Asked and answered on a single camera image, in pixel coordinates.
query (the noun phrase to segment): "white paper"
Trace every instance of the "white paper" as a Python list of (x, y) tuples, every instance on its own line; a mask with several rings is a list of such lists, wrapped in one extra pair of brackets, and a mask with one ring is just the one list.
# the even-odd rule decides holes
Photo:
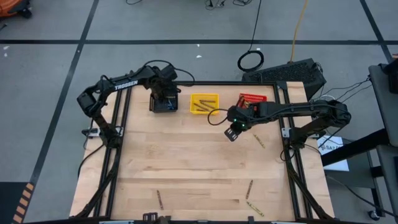
[[(318, 146), (322, 144), (329, 136), (323, 136), (318, 139)], [(325, 142), (324, 145), (319, 148), (319, 151), (322, 155), (331, 152), (339, 147), (343, 146), (343, 140), (341, 137), (331, 137), (329, 141)], [(349, 171), (347, 160), (339, 161), (334, 164), (330, 164), (328, 166), (323, 167), (325, 170), (337, 170), (337, 171)]]

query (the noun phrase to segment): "table leg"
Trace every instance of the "table leg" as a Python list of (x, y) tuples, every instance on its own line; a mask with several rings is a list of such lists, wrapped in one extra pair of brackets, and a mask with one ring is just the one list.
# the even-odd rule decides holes
[(389, 138), (386, 129), (380, 129), (372, 134), (365, 136), (359, 140), (353, 141), (334, 151), (321, 156), (323, 166), (334, 164), (335, 162), (348, 159), (360, 153), (375, 149), (381, 144), (389, 144)]
[[(383, 209), (383, 204), (381, 203), (381, 196), (380, 196), (380, 193), (379, 193), (378, 189), (374, 188), (374, 189), (371, 189), (371, 191), (372, 191), (372, 197), (373, 197), (373, 202), (374, 202), (375, 206), (378, 206), (381, 209)], [(379, 217), (385, 217), (386, 216), (386, 214), (383, 211), (381, 211), (381, 210), (379, 210), (377, 208), (376, 208), (376, 214)]]

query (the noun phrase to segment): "gray floor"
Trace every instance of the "gray floor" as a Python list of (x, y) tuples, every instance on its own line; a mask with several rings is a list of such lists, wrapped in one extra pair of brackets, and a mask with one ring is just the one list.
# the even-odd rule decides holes
[[(35, 0), (33, 18), (5, 19), (0, 40), (79, 40), (94, 0)], [(396, 0), (366, 0), (385, 40), (398, 40)], [(304, 0), (264, 0), (256, 39), (291, 40)], [(203, 1), (144, 0), (127, 6), (124, 0), (99, 0), (88, 40), (250, 39), (258, 0), (246, 7), (227, 1), (222, 9), (207, 11)], [(298, 40), (377, 40), (359, 0), (310, 1)], [(49, 128), (77, 45), (0, 44), (0, 132), (3, 153), (0, 181), (29, 181)], [(86, 44), (55, 129), (49, 152), (25, 218), (26, 222), (67, 218), (83, 157), (89, 125), (76, 97), (101, 74), (111, 77), (137, 69), (152, 59), (164, 59), (189, 70), (197, 80), (240, 80), (236, 61), (248, 44)], [(263, 68), (286, 63), (291, 46), (254, 45), (265, 55)], [(398, 46), (388, 46), (398, 53)], [(320, 62), (328, 83), (325, 91), (366, 79), (368, 66), (386, 63), (379, 45), (297, 45), (295, 60)], [(247, 58), (246, 66), (256, 62)], [(181, 80), (188, 77), (181, 75)], [(344, 91), (330, 94), (340, 96)], [(357, 139), (382, 127), (372, 88), (346, 102), (353, 115), (340, 132)], [(371, 208), (344, 188), (329, 183), (335, 214), (342, 220), (372, 222)], [(371, 200), (370, 190), (355, 189)], [(386, 208), (390, 208), (388, 199)], [(382, 218), (378, 223), (392, 223)]]

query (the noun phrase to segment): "wooden table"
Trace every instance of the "wooden table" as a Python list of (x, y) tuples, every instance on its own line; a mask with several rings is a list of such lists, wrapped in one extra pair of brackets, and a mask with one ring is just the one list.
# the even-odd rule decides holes
[[(306, 101), (302, 83), (287, 83), (292, 103)], [(275, 101), (271, 86), (181, 86), (176, 113), (153, 113), (149, 108), (149, 90), (132, 89), (112, 219), (141, 220), (142, 214), (158, 212), (173, 220), (234, 220), (248, 216), (260, 220), (294, 220), (285, 163), (279, 159), (282, 140), (279, 123), (257, 125), (242, 133), (235, 142), (224, 135), (229, 122), (208, 124), (206, 116), (189, 112), (192, 93), (217, 93), (220, 108), (236, 104), (239, 93), (266, 95)], [(108, 98), (103, 115), (110, 122), (116, 94)], [(118, 123), (122, 115), (121, 106)], [(225, 112), (212, 116), (221, 121)], [(297, 127), (309, 117), (294, 118)], [(254, 138), (256, 134), (265, 149)], [(316, 140), (307, 144), (316, 147)], [(88, 141), (85, 156), (101, 145)], [(76, 215), (98, 188), (105, 149), (89, 158), (80, 174), (70, 215)], [(301, 150), (309, 191), (324, 210), (333, 216), (329, 191), (319, 154), (310, 148)], [(246, 192), (253, 180), (249, 201), (261, 210), (261, 217), (246, 204)], [(157, 198), (159, 190), (164, 210)], [(301, 216), (305, 217), (302, 195), (297, 188)], [(103, 196), (104, 208), (108, 193)]]

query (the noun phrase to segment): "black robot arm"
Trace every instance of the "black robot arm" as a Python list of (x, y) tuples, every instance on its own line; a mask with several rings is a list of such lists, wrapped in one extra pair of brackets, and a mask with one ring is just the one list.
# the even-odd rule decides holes
[(151, 89), (151, 98), (159, 101), (166, 100), (166, 96), (180, 92), (173, 82), (176, 78), (177, 73), (171, 64), (162, 70), (158, 67), (145, 65), (136, 72), (130, 71), (130, 73), (116, 78), (108, 78), (103, 75), (97, 84), (88, 87), (79, 95), (77, 102), (84, 114), (92, 118), (98, 125), (99, 136), (104, 145), (117, 147), (121, 143), (119, 133), (112, 124), (106, 122), (101, 114), (101, 109), (106, 104), (108, 96), (115, 91), (142, 85), (145, 89)]
[(311, 101), (308, 103), (278, 104), (274, 102), (252, 103), (248, 108), (232, 106), (228, 109), (227, 120), (231, 126), (224, 132), (230, 141), (235, 141), (243, 131), (257, 124), (266, 124), (279, 118), (311, 116), (312, 122), (301, 128), (291, 128), (284, 137), (290, 145), (303, 148), (307, 138), (313, 134), (323, 135), (328, 127), (342, 128), (351, 120), (347, 106), (338, 101)]

